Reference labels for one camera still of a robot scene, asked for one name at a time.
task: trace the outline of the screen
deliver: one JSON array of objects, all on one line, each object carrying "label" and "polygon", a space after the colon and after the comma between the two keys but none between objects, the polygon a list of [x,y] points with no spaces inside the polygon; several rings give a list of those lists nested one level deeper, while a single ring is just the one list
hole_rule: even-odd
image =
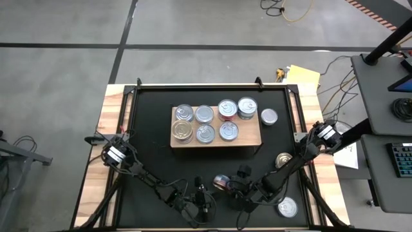
[{"label": "screen", "polygon": [[412,79],[409,79],[403,82],[402,84],[399,84],[398,86],[394,87],[394,90],[412,92]]}]

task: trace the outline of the gold can lid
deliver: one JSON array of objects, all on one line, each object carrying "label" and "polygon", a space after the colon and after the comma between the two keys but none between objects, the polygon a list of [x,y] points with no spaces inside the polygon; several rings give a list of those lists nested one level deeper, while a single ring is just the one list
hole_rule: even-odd
[{"label": "gold can lid", "polygon": [[292,156],[289,153],[282,152],[276,157],[276,168],[281,168],[284,164],[286,164]]},{"label": "gold can lid", "polygon": [[192,133],[192,124],[186,120],[177,120],[172,125],[172,134],[176,139],[187,139]]}]

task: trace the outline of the black floor stripe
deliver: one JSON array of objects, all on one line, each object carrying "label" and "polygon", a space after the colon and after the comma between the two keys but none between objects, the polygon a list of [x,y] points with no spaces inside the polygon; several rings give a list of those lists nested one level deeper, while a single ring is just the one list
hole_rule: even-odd
[{"label": "black floor stripe", "polygon": [[116,49],[118,44],[76,44],[76,43],[0,43],[0,48],[92,48]]},{"label": "black floor stripe", "polygon": [[200,44],[127,44],[130,50],[235,50],[235,51],[290,51],[290,52],[371,52],[375,47],[351,46],[260,46],[260,45],[200,45]]},{"label": "black floor stripe", "polygon": [[412,11],[394,0],[356,0],[393,26],[399,27],[412,17]]},{"label": "black floor stripe", "polygon": [[120,62],[122,61],[123,52],[124,52],[124,49],[126,47],[127,37],[129,36],[130,26],[131,26],[131,23],[133,21],[133,14],[134,14],[135,9],[136,9],[137,1],[138,0],[132,0],[132,2],[131,2],[129,13],[128,13],[127,19],[126,19],[126,24],[124,25],[122,38],[120,39],[120,44],[119,44],[119,47],[117,49],[115,62],[113,63],[113,67],[111,69],[111,73],[110,73],[110,77],[109,77],[109,84],[115,84],[116,83],[118,69],[120,67]]}]

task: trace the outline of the silver can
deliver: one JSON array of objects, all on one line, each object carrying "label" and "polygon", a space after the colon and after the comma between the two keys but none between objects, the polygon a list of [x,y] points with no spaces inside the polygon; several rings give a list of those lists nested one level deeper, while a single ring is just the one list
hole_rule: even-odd
[{"label": "silver can", "polygon": [[251,97],[242,97],[238,102],[238,115],[243,120],[249,120],[253,118],[256,110],[258,110],[258,104]]},{"label": "silver can", "polygon": [[179,105],[174,112],[177,120],[193,121],[193,109],[188,104]]},{"label": "silver can", "polygon": [[297,204],[294,199],[285,197],[285,199],[277,205],[277,211],[286,218],[292,218],[297,215]]},{"label": "silver can", "polygon": [[219,102],[219,118],[222,121],[232,121],[238,112],[238,105],[232,100],[222,100]]},{"label": "silver can", "polygon": [[277,113],[272,109],[264,109],[261,113],[263,124],[271,126],[277,121]]},{"label": "silver can", "polygon": [[219,135],[221,139],[227,142],[231,142],[238,137],[239,129],[233,122],[224,122],[219,129]]},{"label": "silver can", "polygon": [[206,105],[199,106],[194,112],[194,117],[200,124],[211,123],[213,121],[213,116],[213,109],[210,106]]},{"label": "silver can", "polygon": [[196,138],[202,144],[210,144],[214,140],[214,129],[211,125],[201,125],[196,131]]}]

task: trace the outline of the tin can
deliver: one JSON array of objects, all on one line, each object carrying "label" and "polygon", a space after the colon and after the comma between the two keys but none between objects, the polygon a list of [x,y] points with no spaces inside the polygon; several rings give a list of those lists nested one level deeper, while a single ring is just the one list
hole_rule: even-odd
[{"label": "tin can", "polygon": [[285,199],[277,205],[277,211],[286,218],[292,218],[297,215],[297,204],[294,199],[285,197]]},{"label": "tin can", "polygon": [[264,109],[261,113],[263,124],[271,126],[277,121],[277,113],[272,109]]},{"label": "tin can", "polygon": [[213,121],[213,116],[213,109],[210,106],[206,105],[199,106],[194,112],[194,117],[200,124],[211,123]]},{"label": "tin can", "polygon": [[258,110],[258,104],[251,97],[242,97],[238,102],[238,115],[243,120],[249,120],[253,118],[256,110]]},{"label": "tin can", "polygon": [[193,138],[192,124],[186,120],[177,120],[172,125],[172,134],[179,143],[190,143]]},{"label": "tin can", "polygon": [[220,189],[220,190],[228,190],[227,183],[229,183],[230,179],[225,175],[217,175],[213,179],[213,186]]},{"label": "tin can", "polygon": [[276,157],[275,167],[281,168],[284,164],[286,164],[292,158],[291,154],[282,152]]},{"label": "tin can", "polygon": [[193,121],[193,109],[188,104],[181,104],[174,112],[177,120]]},{"label": "tin can", "polygon": [[239,129],[233,122],[224,122],[219,129],[221,139],[226,142],[232,142],[238,137]]},{"label": "tin can", "polygon": [[210,144],[214,140],[214,129],[211,125],[201,125],[196,131],[196,138],[202,144]]},{"label": "tin can", "polygon": [[222,100],[219,102],[219,119],[222,121],[232,121],[238,112],[238,106],[232,100]]}]

